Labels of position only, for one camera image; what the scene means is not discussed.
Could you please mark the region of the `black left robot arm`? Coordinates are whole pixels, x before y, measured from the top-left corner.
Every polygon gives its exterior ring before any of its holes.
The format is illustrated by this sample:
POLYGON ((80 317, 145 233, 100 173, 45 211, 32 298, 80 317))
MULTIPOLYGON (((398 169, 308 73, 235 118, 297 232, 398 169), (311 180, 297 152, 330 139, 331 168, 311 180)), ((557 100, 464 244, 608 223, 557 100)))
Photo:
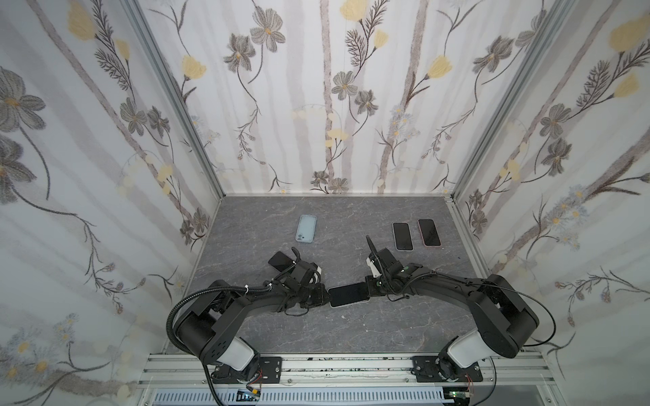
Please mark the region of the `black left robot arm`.
POLYGON ((181 299, 169 313, 169 342, 203 365, 226 365, 243 376, 259 368, 259 353, 238 331, 249 316, 286 313, 298 307, 303 316, 328 304, 321 268, 296 260, 261 287, 234 286, 218 280, 181 299))

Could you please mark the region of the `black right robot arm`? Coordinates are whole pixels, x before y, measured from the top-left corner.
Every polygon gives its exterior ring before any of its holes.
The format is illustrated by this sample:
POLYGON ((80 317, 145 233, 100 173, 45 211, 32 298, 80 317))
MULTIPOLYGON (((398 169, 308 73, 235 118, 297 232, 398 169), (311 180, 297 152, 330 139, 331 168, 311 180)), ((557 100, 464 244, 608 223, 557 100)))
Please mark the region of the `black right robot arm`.
POLYGON ((501 276, 455 277, 416 263, 399 262, 387 250, 371 248, 367 265, 370 296, 424 296, 469 311, 475 328, 447 343, 424 374, 436 382, 471 377, 479 360, 513 359, 539 327, 533 309, 501 276))

